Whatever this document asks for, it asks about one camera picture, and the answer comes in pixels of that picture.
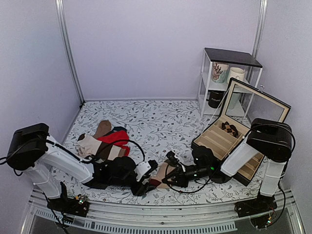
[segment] white cup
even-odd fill
[[[239,67],[231,67],[226,82],[229,83],[232,77],[244,81],[245,71]]]

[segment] shelf top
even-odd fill
[[[214,48],[205,48],[205,52],[211,62],[223,62],[262,68],[262,65],[249,53]]]

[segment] floral pattern surface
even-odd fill
[[[131,140],[142,146],[147,159],[159,165],[167,152],[174,151],[186,164],[192,164],[191,142],[204,129],[209,120],[216,117],[200,117],[197,101],[92,101],[83,106],[64,146],[78,153],[77,138],[82,133],[93,135],[101,120],[108,119],[113,126],[128,130]],[[241,117],[237,121],[248,125]],[[140,150],[131,145],[130,157],[139,163]],[[193,205],[233,201],[255,197],[260,188],[267,160],[263,160],[251,183],[245,187],[235,179],[224,184],[211,183],[194,194],[181,194],[170,189],[155,189],[144,196],[133,196],[129,188],[109,186],[105,190],[90,189],[63,171],[53,168],[52,174],[63,181],[69,195],[84,194],[90,200],[140,205]],[[201,184],[190,182],[186,191],[194,191]]]

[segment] wooden box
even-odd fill
[[[228,111],[231,113],[228,107],[235,93],[241,93],[240,100],[238,101],[242,103],[244,111],[247,112],[245,119],[227,115]],[[220,161],[224,161],[234,147],[239,144],[243,136],[249,131],[251,122],[255,118],[284,122],[290,108],[289,105],[263,91],[232,78],[228,86],[226,97],[223,100],[219,117],[192,141],[192,148],[194,149],[199,146],[210,148],[216,158]],[[221,129],[221,124],[226,121],[237,128],[237,137]],[[264,155],[260,153],[257,154],[233,177],[247,186],[254,177],[263,158]]]

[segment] black pot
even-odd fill
[[[224,91],[210,91],[208,105],[212,108],[218,108],[222,101]]]

